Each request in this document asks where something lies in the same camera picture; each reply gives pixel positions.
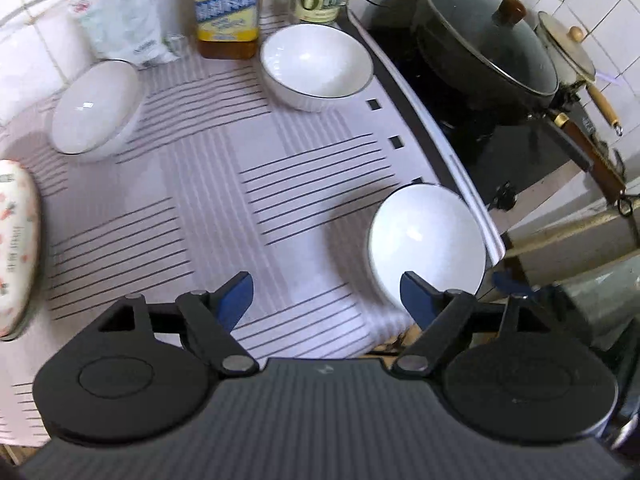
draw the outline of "white plastic package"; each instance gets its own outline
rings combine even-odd
[[[162,37],[154,0],[72,0],[71,13],[99,59],[139,68],[177,59]]]

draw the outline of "bowl rim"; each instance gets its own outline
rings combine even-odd
[[[413,186],[439,187],[442,190],[446,191],[448,194],[453,195],[469,211],[469,214],[471,215],[471,218],[474,220],[474,224],[478,228],[479,239],[481,240],[482,246],[484,247],[484,266],[483,266],[483,271],[480,274],[480,279],[479,279],[478,285],[476,286],[476,290],[474,292],[470,292],[470,294],[477,294],[478,290],[480,290],[480,286],[482,285],[482,280],[484,280],[484,274],[485,274],[485,271],[486,271],[486,245],[484,243],[484,238],[482,237],[482,231],[480,229],[480,226],[478,225],[478,222],[474,218],[473,213],[469,209],[467,203],[465,202],[465,200],[460,195],[458,195],[457,193],[453,192],[448,187],[443,186],[442,184],[436,184],[436,183],[430,183],[430,182],[415,182],[415,183],[406,184],[405,186],[401,186],[401,187],[395,189],[389,196],[387,196],[382,201],[380,206],[378,206],[378,209],[376,209],[376,212],[373,215],[373,218],[371,219],[371,224],[369,225],[369,231],[367,232],[367,261],[366,261],[367,268],[370,270],[371,277],[374,279],[374,284],[376,285],[376,288],[380,292],[382,292],[384,294],[384,296],[386,297],[386,299],[389,300],[394,306],[400,307],[400,308],[406,310],[406,308],[402,304],[402,301],[397,301],[396,298],[393,297],[393,295],[390,293],[388,288],[383,285],[383,282],[380,279],[380,274],[377,271],[376,267],[373,265],[373,257],[372,257],[372,254],[371,254],[371,238],[372,238],[372,234],[373,234],[373,225],[376,222],[376,218],[378,218],[378,215],[380,214],[380,210],[382,209],[382,206],[389,199],[389,197],[393,196],[395,193],[397,193],[400,190],[403,190],[403,189],[406,189],[406,188],[409,188],[409,187],[413,187]]]
[[[116,129],[114,129],[113,133],[111,135],[107,136],[102,142],[90,147],[88,150],[84,150],[83,152],[69,153],[69,152],[63,152],[62,150],[59,150],[58,147],[56,146],[56,144],[53,142],[53,121],[54,121],[54,118],[56,116],[56,112],[58,111],[58,107],[60,106],[60,102],[62,101],[62,97],[77,81],[79,81],[83,76],[85,76],[87,73],[89,73],[96,66],[102,65],[102,64],[105,64],[105,63],[111,63],[111,62],[125,63],[125,64],[129,65],[129,67],[134,70],[135,75],[136,75],[136,82],[138,83],[138,90],[136,91],[136,100],[135,100],[135,102],[131,105],[131,107],[127,111],[126,115],[124,116],[123,120],[120,122],[120,124],[118,124]],[[66,88],[65,91],[62,92],[62,95],[60,96],[59,101],[56,103],[56,107],[53,110],[53,113],[51,115],[51,124],[49,125],[49,139],[51,139],[50,143],[51,143],[53,149],[56,152],[60,153],[61,155],[82,156],[82,155],[85,155],[87,153],[91,153],[92,151],[97,150],[98,148],[101,148],[107,142],[109,142],[111,139],[114,139],[115,137],[117,137],[122,132],[124,127],[127,124],[129,124],[129,121],[131,120],[131,118],[137,113],[138,109],[142,106],[142,103],[145,100],[145,96],[146,96],[145,86],[142,83],[142,79],[140,78],[140,74],[139,74],[139,71],[138,71],[137,67],[133,63],[130,63],[129,61],[126,61],[124,59],[103,59],[103,60],[100,60],[99,62],[97,62],[95,64],[92,64],[89,68],[84,70],[84,72],[82,72],[78,77],[76,77],[76,79],[74,79],[74,81],[71,83],[71,85],[69,85],[68,88]]]
[[[340,32],[341,34],[344,34],[347,38],[349,38],[351,41],[355,41],[359,46],[361,46],[364,49],[364,52],[367,54],[367,57],[369,58],[369,78],[367,79],[367,82],[364,83],[363,86],[361,86],[360,88],[358,88],[356,91],[353,91],[350,94],[345,94],[345,95],[340,95],[340,96],[335,96],[335,97],[326,97],[326,96],[321,96],[321,95],[314,95],[314,94],[306,94],[304,92],[301,92],[299,90],[296,90],[295,88],[291,88],[288,85],[285,85],[282,81],[280,81],[279,79],[276,78],[276,76],[271,72],[271,70],[269,69],[268,65],[265,63],[264,60],[264,49],[267,46],[267,44],[269,44],[269,42],[278,34],[280,34],[281,32],[283,32],[284,30],[289,30],[290,28],[295,28],[295,27],[328,27],[328,28],[332,28],[333,30]],[[276,83],[278,83],[279,85],[283,86],[284,88],[286,88],[287,90],[291,90],[292,92],[295,92],[298,95],[303,95],[305,97],[313,97],[314,99],[344,99],[346,97],[351,97],[354,96],[360,92],[362,92],[367,86],[369,86],[371,84],[371,82],[373,81],[373,78],[375,77],[375,73],[374,73],[374,66],[373,66],[373,59],[371,57],[371,54],[369,53],[369,51],[367,50],[367,47],[365,47],[362,43],[360,43],[358,40],[356,40],[353,36],[351,36],[350,34],[347,34],[346,32],[344,32],[343,30],[341,30],[340,28],[336,28],[336,27],[332,27],[331,25],[320,25],[319,23],[297,23],[295,25],[287,25],[287,27],[283,27],[280,30],[277,30],[276,32],[274,32],[273,34],[271,34],[262,44],[262,46],[260,47],[260,64],[262,65],[263,70],[266,72],[266,74],[273,79]]]

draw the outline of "white bowl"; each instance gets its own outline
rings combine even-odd
[[[400,278],[408,270],[440,291],[475,294],[486,250],[476,220],[458,195],[442,186],[413,184],[380,205],[369,229],[367,256],[378,290],[404,308]]]
[[[114,155],[135,131],[144,99],[144,85],[132,64],[98,63],[63,93],[53,113],[50,143],[78,162]]]
[[[373,79],[367,49],[326,25],[301,23],[279,30],[262,45],[260,62],[276,97],[307,112],[344,104]]]

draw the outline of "black stovetop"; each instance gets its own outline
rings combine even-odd
[[[485,204],[491,204],[497,189],[507,182],[521,192],[569,160],[554,141],[556,133],[548,121],[496,125],[491,111],[470,110],[464,96],[422,60],[407,28],[376,28],[369,33],[440,125]],[[590,123],[579,103],[567,112],[578,124]]]

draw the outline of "lid knob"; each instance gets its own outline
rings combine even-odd
[[[502,0],[494,18],[500,25],[513,27],[527,15],[527,7],[520,0]]]
[[[585,35],[584,31],[580,27],[572,27],[569,29],[569,38],[575,41],[575,43],[582,43]]]

